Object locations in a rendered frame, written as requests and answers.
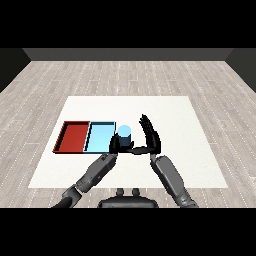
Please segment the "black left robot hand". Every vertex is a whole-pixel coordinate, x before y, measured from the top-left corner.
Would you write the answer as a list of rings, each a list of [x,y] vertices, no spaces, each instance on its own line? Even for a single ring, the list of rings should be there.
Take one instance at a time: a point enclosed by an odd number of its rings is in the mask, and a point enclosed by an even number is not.
[[[119,135],[114,134],[110,140],[109,153],[110,154],[125,153],[128,149],[132,149],[133,146],[134,146],[134,142],[131,142],[128,146],[121,146],[119,142]]]

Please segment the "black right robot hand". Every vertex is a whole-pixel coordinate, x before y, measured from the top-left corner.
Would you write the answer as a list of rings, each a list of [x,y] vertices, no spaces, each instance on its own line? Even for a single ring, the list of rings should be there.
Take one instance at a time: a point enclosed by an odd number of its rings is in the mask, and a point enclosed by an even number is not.
[[[134,155],[141,154],[160,154],[161,153],[161,140],[158,133],[154,130],[153,125],[146,115],[142,115],[139,121],[145,135],[146,145],[141,147],[129,147],[128,153]]]

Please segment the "blue can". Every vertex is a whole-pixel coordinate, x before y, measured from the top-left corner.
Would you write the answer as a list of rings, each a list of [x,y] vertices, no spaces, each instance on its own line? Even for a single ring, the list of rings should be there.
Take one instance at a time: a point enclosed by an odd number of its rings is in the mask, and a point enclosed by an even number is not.
[[[118,138],[121,147],[128,147],[131,143],[131,128],[128,125],[121,125],[118,128]]]

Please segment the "light blue shallow open box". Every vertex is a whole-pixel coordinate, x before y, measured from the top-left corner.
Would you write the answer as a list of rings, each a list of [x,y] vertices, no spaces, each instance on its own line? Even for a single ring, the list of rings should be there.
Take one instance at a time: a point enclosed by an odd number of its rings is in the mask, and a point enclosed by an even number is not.
[[[102,154],[109,152],[109,144],[115,134],[114,121],[92,121],[84,143],[85,154]]]

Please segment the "red shallow open box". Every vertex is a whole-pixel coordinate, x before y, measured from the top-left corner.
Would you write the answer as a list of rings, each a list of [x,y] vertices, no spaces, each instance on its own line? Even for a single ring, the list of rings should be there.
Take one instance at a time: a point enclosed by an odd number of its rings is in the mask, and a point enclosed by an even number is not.
[[[65,121],[62,125],[53,153],[83,154],[89,121]]]

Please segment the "dark grey robot body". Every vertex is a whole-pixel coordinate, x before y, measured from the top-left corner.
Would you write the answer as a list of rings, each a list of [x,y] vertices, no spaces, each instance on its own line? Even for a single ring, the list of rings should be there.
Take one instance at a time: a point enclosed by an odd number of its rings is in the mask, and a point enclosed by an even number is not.
[[[158,208],[158,204],[153,199],[142,197],[138,188],[132,189],[131,196],[125,196],[124,189],[118,188],[116,195],[101,200],[98,208]]]

